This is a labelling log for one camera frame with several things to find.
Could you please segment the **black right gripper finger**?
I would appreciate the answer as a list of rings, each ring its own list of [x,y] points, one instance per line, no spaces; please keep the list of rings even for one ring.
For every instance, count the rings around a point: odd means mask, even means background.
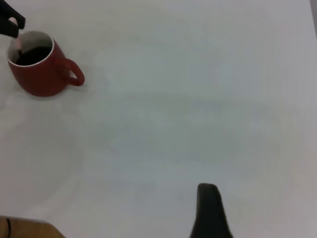
[[[231,238],[233,237],[216,185],[198,185],[196,218],[191,231],[192,238]]]

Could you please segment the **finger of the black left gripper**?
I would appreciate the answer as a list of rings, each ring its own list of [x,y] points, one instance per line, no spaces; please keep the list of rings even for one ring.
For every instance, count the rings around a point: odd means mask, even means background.
[[[19,27],[17,20],[14,17],[5,19],[0,18],[0,34],[9,36],[12,38],[17,38],[19,35]]]
[[[19,28],[25,27],[25,17],[12,8],[5,0],[0,0],[0,16],[6,20],[13,17],[15,18]]]

